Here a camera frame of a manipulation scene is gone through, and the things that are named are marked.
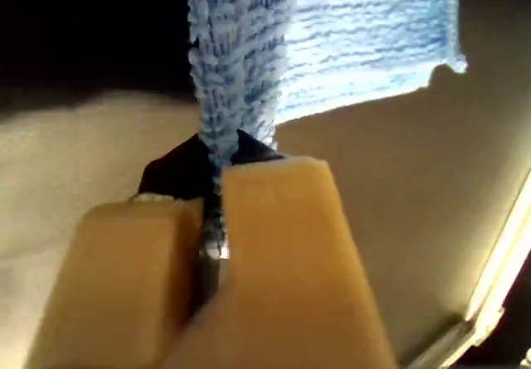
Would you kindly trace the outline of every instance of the blue microfiber cloth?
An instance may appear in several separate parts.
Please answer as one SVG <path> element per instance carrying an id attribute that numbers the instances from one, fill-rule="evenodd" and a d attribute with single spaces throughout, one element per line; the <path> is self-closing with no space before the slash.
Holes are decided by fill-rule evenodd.
<path id="1" fill-rule="evenodd" d="M 189 0 L 200 137 L 230 163 L 237 129 L 275 125 L 428 85 L 465 70 L 458 0 Z"/>

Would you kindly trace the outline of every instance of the textured fabric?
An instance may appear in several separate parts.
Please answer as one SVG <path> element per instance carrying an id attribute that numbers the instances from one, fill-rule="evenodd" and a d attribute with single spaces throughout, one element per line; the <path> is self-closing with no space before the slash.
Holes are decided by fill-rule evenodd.
<path id="1" fill-rule="evenodd" d="M 276 123 L 428 85 L 465 70 L 458 0 L 296 0 Z"/>
<path id="2" fill-rule="evenodd" d="M 189 0 L 192 78 L 200 137 L 216 166 L 237 150 L 238 128 L 270 143 L 292 0 Z"/>
<path id="3" fill-rule="evenodd" d="M 458 0 L 189 0 L 200 136 L 220 167 L 238 127 L 274 125 L 428 85 L 465 69 Z"/>

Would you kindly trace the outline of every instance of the blue fabric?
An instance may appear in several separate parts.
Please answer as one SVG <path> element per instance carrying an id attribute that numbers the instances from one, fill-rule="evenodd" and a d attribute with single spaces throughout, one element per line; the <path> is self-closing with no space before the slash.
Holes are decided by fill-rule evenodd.
<path id="1" fill-rule="evenodd" d="M 295 0 L 276 123 L 426 87 L 465 70 L 458 0 Z"/>
<path id="2" fill-rule="evenodd" d="M 238 128 L 275 124 L 427 86 L 465 70 L 458 0 L 189 0 L 200 136 L 218 167 Z"/>

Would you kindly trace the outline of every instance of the dark background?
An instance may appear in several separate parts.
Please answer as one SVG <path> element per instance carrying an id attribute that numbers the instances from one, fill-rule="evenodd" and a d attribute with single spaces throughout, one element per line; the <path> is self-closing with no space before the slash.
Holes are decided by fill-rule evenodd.
<path id="1" fill-rule="evenodd" d="M 191 91 L 187 0 L 0 0 L 0 82 Z"/>

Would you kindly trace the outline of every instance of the blue towel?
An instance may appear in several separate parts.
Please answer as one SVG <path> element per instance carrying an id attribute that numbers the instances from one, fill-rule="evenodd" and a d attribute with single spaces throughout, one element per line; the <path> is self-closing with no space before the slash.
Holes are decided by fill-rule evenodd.
<path id="1" fill-rule="evenodd" d="M 200 136 L 221 167 L 238 128 L 404 94 L 441 64 L 465 70 L 458 0 L 189 0 Z"/>

